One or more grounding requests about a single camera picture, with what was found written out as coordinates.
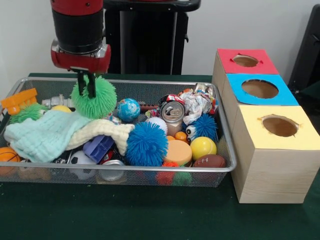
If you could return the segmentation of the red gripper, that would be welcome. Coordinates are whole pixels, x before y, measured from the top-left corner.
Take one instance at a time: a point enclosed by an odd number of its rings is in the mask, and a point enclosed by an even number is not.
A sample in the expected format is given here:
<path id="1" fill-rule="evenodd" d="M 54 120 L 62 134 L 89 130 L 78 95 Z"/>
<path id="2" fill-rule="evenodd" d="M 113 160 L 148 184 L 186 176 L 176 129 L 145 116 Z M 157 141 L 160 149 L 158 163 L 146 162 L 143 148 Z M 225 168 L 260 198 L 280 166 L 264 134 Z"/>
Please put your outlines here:
<path id="1" fill-rule="evenodd" d="M 56 39 L 51 44 L 51 60 L 53 64 L 60 69 L 77 72 L 77 84 L 79 95 L 83 95 L 85 88 L 84 72 L 87 71 L 88 84 L 87 91 L 89 98 L 96 97 L 95 75 L 105 74 L 108 72 L 111 62 L 111 46 L 102 44 L 101 47 L 94 52 L 88 54 L 73 54 L 63 51 Z"/>

